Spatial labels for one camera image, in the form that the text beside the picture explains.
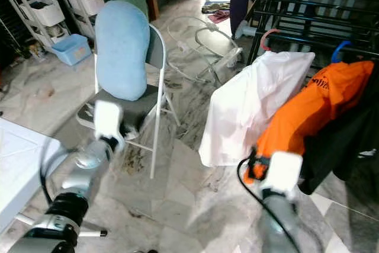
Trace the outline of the black garment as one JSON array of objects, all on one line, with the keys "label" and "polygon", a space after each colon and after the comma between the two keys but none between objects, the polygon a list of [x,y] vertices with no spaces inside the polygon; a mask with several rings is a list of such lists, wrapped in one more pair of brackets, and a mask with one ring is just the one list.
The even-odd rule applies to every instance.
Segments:
[{"label": "black garment", "polygon": [[303,160],[298,187],[305,194],[314,193],[329,174],[346,181],[379,167],[379,62],[358,104],[306,139]]}]

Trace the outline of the pink hanger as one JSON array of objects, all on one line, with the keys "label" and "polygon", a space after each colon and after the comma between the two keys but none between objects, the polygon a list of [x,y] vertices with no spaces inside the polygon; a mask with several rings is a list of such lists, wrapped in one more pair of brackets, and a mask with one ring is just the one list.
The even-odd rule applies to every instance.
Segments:
[{"label": "pink hanger", "polygon": [[270,36],[270,34],[272,34],[272,33],[279,33],[280,31],[281,30],[279,30],[279,29],[272,28],[272,29],[268,29],[268,31],[263,33],[263,35],[260,38],[259,44],[258,44],[259,48],[262,49],[264,52],[270,52],[271,48],[268,47],[268,45],[267,45],[267,37]]}]

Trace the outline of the blue plastic hanger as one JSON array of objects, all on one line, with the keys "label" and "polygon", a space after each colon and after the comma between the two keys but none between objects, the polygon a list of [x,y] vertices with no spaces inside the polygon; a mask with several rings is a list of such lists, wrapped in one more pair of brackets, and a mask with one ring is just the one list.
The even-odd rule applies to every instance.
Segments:
[{"label": "blue plastic hanger", "polygon": [[351,41],[341,41],[338,46],[334,49],[330,56],[331,63],[338,63],[343,61],[343,48],[352,44]]}]

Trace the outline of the white shirt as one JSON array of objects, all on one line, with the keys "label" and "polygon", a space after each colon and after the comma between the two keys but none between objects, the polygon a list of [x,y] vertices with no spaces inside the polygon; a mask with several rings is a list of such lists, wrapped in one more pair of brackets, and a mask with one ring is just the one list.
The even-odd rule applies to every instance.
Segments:
[{"label": "white shirt", "polygon": [[274,113],[298,91],[313,52],[265,52],[215,90],[198,147],[206,167],[247,158]]}]

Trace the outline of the orange shirt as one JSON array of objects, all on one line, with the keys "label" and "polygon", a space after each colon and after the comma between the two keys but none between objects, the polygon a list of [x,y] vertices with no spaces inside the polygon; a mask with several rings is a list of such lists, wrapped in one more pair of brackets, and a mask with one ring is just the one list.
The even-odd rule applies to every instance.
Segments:
[{"label": "orange shirt", "polygon": [[306,87],[274,113],[255,145],[255,154],[272,156],[276,151],[288,151],[303,157],[306,139],[358,104],[374,63],[338,62],[318,71]]}]

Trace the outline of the grey folding chair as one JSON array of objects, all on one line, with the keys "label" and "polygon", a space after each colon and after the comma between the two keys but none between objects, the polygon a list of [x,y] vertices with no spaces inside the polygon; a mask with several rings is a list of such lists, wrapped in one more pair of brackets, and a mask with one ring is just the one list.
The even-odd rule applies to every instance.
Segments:
[{"label": "grey folding chair", "polygon": [[[124,137],[123,142],[136,146],[150,152],[150,174],[151,179],[155,176],[155,161],[157,158],[157,147],[159,147],[160,125],[162,125],[162,113],[169,113],[177,126],[181,125],[178,115],[173,107],[173,103],[167,94],[163,80],[166,72],[166,50],[165,41],[162,34],[153,25],[150,28],[150,45],[148,49],[149,58],[147,63],[159,70],[159,80],[157,85],[146,85],[144,94],[135,101],[125,101],[114,98],[108,92],[98,91],[90,101],[87,101],[76,113],[76,120],[82,126],[92,130],[97,129],[95,115],[97,114],[97,104],[100,101],[107,102],[106,114],[112,113],[113,105],[120,106],[119,132]],[[136,139],[151,126],[153,128],[152,146],[142,145]]]}]

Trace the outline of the black drying rack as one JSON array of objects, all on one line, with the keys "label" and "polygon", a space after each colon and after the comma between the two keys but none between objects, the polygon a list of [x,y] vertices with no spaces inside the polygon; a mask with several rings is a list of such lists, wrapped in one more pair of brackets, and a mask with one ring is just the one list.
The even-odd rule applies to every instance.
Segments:
[{"label": "black drying rack", "polygon": [[259,41],[268,29],[279,33],[267,37],[275,52],[313,52],[315,69],[330,63],[341,41],[343,61],[379,60],[379,0],[253,0],[236,37],[250,36],[247,63],[263,54]]}]

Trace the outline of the white plastic folding table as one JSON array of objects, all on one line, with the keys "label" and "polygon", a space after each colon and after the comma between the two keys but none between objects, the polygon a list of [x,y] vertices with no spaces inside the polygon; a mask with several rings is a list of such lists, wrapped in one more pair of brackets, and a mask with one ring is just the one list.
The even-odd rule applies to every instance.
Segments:
[{"label": "white plastic folding table", "polygon": [[52,160],[60,142],[0,118],[0,232],[40,188],[40,158]]}]

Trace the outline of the clothes heap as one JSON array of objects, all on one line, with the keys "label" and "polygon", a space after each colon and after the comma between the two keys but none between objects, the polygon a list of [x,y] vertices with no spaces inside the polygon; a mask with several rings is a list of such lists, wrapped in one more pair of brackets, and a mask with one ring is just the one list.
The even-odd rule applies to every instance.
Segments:
[{"label": "clothes heap", "polygon": [[230,1],[209,1],[201,7],[212,23],[218,24],[230,18]]}]

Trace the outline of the light blue pillow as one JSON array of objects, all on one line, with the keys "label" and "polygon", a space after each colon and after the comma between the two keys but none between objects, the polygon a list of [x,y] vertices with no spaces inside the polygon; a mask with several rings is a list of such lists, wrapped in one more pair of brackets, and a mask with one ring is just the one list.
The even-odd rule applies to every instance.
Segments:
[{"label": "light blue pillow", "polygon": [[147,88],[148,18],[126,1],[108,1],[97,15],[97,81],[114,98],[135,101]]}]

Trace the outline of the blue plastic basin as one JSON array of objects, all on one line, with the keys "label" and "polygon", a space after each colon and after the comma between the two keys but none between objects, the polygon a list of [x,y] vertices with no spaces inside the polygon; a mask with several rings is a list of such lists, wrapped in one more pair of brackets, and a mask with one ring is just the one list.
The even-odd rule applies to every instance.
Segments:
[{"label": "blue plastic basin", "polygon": [[52,53],[59,58],[62,63],[68,66],[78,65],[92,55],[87,37],[81,34],[70,34],[62,41],[52,45]]}]

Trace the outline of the white tubular frame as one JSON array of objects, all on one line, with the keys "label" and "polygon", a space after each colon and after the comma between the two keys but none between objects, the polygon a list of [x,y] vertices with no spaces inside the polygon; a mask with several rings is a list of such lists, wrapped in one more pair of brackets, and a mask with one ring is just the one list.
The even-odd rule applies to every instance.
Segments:
[{"label": "white tubular frame", "polygon": [[[171,26],[173,25],[173,23],[176,22],[176,20],[184,20],[185,18],[192,18],[192,20],[197,20],[201,23],[200,28],[198,28],[197,31],[195,31],[194,33],[194,40],[198,44],[198,47],[188,46],[186,42],[179,41],[178,39],[176,39],[176,37],[171,31]],[[239,60],[239,56],[243,54],[243,48],[239,47],[239,45],[236,44],[232,36],[220,31],[219,26],[216,23],[207,22],[202,18],[198,17],[180,15],[179,17],[174,17],[170,20],[167,20],[165,25],[170,39],[173,39],[177,44],[176,47],[171,48],[169,50],[169,56],[172,55],[171,52],[179,52],[182,56],[185,56],[187,55],[187,53],[189,53],[189,50],[192,50],[192,52],[195,53],[198,56],[198,58],[205,60],[207,63],[205,69],[201,71],[198,75],[188,75],[186,74],[186,72],[183,72],[182,69],[179,68],[174,63],[174,61],[171,60],[170,57],[168,58],[168,66],[170,66],[171,69],[173,69],[178,74],[182,75],[184,79],[187,79],[191,82],[200,84],[212,84],[216,88],[220,87],[220,85],[222,85],[222,82],[219,78],[219,74],[216,71],[216,65],[224,64],[225,66],[227,66],[227,68],[233,68]],[[228,50],[228,52],[225,53],[216,52],[211,47],[209,47],[206,44],[203,44],[203,42],[200,41],[201,31],[209,31],[209,33],[221,34],[225,37],[225,39],[227,39],[230,42],[232,47],[230,48],[230,50]]]}]

